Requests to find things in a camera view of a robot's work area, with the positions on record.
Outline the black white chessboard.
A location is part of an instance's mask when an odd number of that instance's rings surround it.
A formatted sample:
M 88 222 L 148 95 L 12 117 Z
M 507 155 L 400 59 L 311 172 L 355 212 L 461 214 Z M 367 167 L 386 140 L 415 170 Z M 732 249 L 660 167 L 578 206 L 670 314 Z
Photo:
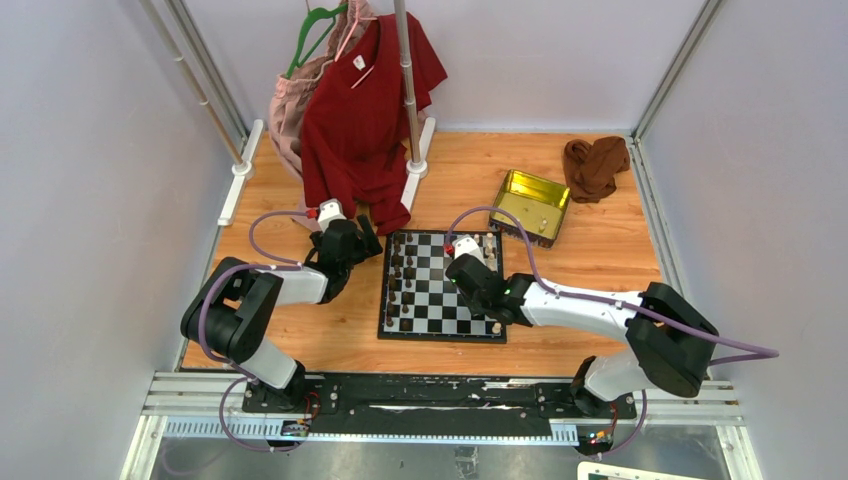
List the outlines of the black white chessboard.
M 387 237 L 377 337 L 383 340 L 504 344 L 507 330 L 474 314 L 445 276 L 451 258 L 439 230 L 398 230 Z

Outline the gold metal tin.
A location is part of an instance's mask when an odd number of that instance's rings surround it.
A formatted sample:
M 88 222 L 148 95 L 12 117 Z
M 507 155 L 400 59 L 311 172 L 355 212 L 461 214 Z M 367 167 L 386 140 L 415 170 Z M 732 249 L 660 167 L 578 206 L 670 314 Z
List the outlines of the gold metal tin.
M 536 246 L 551 249 L 564 223 L 569 201 L 570 189 L 566 185 L 511 169 L 504 177 L 493 207 L 518 219 Z M 514 222 L 498 210 L 489 214 L 490 229 L 520 238 Z

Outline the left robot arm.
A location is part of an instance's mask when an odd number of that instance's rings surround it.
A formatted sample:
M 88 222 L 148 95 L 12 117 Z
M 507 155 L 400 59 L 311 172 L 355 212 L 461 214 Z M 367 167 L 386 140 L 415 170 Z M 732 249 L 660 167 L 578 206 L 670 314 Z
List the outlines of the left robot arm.
M 383 251 L 366 215 L 332 219 L 310 240 L 305 261 L 293 265 L 224 258 L 180 324 L 184 338 L 243 373 L 254 398 L 283 413 L 298 411 L 307 389 L 303 364 L 266 336 L 275 308 L 330 302 L 347 285 L 354 266 Z

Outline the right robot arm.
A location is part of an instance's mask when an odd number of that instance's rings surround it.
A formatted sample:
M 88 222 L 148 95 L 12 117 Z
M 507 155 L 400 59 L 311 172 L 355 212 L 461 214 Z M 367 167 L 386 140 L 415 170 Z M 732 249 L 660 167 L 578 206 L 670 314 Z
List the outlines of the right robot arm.
M 714 326 L 672 287 L 652 282 L 643 292 L 602 292 L 554 284 L 531 274 L 509 278 L 471 254 L 455 258 L 446 276 L 475 314 L 502 325 L 566 327 L 627 345 L 612 356 L 590 356 L 570 386 L 573 408 L 596 417 L 620 396 L 656 387 L 696 397 L 715 350 Z

